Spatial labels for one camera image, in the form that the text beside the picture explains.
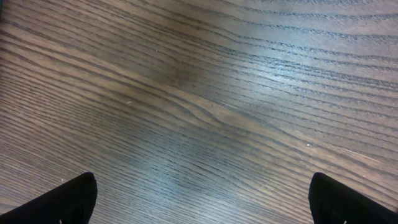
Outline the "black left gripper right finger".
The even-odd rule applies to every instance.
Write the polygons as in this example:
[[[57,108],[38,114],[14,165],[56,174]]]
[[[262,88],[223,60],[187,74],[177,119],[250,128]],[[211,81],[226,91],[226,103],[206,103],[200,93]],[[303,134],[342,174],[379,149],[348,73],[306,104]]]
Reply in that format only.
[[[314,224],[397,224],[397,213],[316,172],[308,192]]]

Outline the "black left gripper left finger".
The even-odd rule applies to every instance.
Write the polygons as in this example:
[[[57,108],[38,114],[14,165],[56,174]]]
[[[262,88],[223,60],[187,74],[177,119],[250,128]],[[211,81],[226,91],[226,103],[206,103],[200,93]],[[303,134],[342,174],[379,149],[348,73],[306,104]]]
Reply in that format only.
[[[57,188],[1,215],[4,224],[87,224],[93,213],[97,184],[85,172]]]

